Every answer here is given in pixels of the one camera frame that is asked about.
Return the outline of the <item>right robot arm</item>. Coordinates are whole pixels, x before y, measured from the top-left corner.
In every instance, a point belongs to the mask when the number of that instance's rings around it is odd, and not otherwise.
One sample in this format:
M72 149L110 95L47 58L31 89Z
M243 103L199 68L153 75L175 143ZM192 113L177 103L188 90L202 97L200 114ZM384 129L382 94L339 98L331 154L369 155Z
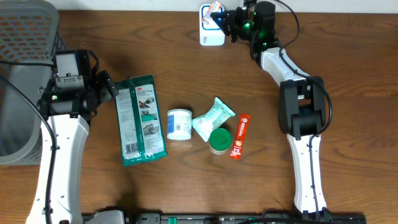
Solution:
M331 100L322 78L303 72L288 57L275 34L275 4L245 1L243 7L212 12L210 17L233 42L248 41L251 58L278 84L279 128L287 136L294 162L294 205L301 215L319 219L326 209L320 141L331 121Z

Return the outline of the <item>green lid small jar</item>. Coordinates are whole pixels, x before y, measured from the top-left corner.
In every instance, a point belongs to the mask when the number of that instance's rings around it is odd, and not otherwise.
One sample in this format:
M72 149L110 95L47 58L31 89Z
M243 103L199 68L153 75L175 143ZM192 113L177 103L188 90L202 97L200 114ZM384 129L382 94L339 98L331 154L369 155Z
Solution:
M209 138L210 151L216 155L224 154L232 143L230 132L224 128L218 128L211 132Z

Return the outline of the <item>orange white small packet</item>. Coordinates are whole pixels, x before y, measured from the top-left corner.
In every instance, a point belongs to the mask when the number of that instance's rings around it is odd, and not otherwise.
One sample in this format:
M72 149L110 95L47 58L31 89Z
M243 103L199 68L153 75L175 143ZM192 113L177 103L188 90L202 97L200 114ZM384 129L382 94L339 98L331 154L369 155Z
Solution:
M223 12L224 7L219 1L213 1L210 4L204 4L201 9L201 23L204 28L210 28L214 24L211 14L214 12Z

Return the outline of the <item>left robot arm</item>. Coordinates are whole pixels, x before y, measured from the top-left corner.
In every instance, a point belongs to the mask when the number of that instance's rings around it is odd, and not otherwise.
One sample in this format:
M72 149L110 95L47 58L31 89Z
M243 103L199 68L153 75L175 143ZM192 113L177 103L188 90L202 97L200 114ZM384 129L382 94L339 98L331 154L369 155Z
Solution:
M80 204L81 163L92 113L118 93L106 71L49 80L38 101L42 157L27 223L124 223L119 210L85 218Z

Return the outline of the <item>teal wet wipes pack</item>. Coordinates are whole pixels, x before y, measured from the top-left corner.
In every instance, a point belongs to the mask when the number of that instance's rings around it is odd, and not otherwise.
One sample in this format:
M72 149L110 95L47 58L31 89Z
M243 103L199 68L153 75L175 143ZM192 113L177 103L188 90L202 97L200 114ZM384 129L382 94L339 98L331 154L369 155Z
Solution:
M213 106L207 113L192 120L192 127L200 135L202 140L207 142L211 133L230 117L235 116L235 114L227 104L216 97Z

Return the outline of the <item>red Nescafe stick sachet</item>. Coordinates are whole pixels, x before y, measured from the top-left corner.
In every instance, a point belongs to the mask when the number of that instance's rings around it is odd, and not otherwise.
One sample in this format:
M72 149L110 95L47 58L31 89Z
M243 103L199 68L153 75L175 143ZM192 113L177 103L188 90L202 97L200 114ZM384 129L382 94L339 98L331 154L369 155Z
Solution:
M234 138L234 142L233 142L233 148L229 155L232 159L240 160L240 158L241 158L244 140L246 137L246 133L248 130L248 124L249 124L250 120L251 120L250 114L241 114L239 117L239 123L238 123L237 131L236 131L236 135Z

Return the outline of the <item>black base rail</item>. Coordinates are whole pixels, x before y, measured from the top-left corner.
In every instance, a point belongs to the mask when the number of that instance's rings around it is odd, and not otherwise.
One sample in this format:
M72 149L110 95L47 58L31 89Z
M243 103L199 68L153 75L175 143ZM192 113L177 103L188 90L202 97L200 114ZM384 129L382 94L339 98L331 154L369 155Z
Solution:
M131 224L237 224L237 223L359 223L366 224L364 215L332 215L323 212L317 220L298 217L286 213L265 213L263 215L178 215L141 213L133 216L122 211L105 211L95 215L85 215L83 223L131 223Z

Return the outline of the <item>white plastic bottle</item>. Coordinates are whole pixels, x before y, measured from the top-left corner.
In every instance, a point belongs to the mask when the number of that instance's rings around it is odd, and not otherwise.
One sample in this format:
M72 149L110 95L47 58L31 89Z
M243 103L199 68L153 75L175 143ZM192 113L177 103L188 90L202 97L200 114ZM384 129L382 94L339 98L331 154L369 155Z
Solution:
M167 139L185 141L192 138L192 112L173 109L167 112Z

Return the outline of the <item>grey plastic mesh basket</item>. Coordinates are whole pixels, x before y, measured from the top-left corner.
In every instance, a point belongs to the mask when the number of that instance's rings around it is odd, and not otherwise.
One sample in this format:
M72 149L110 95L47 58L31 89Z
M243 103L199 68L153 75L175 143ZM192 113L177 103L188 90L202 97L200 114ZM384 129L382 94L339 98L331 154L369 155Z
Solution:
M37 103L55 69L57 51L68 47L59 14L47 1L1 1L1 164L37 165L41 120L25 101Z

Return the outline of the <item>green white instruction package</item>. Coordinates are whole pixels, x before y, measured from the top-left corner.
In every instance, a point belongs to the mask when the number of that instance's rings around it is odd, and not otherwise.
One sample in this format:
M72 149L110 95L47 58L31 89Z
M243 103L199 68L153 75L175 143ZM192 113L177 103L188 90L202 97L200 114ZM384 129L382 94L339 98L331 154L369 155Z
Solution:
M123 166L156 161L167 155L153 75L116 82L115 106Z

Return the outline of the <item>white barcode scanner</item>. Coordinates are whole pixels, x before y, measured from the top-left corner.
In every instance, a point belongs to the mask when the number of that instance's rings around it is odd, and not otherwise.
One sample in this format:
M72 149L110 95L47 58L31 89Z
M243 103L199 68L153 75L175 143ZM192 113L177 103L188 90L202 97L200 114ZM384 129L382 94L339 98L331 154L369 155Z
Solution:
M210 28L204 28L201 23L201 12L199 8L199 28L200 28L200 44L202 46L221 46L224 44L225 35L223 31L215 23Z

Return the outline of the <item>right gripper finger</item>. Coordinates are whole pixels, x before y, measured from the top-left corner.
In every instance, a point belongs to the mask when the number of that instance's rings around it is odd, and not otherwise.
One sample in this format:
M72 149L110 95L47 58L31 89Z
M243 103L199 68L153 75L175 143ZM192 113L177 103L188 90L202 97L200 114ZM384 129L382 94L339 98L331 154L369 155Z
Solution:
M236 11L234 10L228 10L228 11L223 11L223 12L212 12L210 14L211 18L215 20L233 20L236 17Z
M214 21L225 35L230 36L233 33L233 19L231 17L217 17L214 18Z

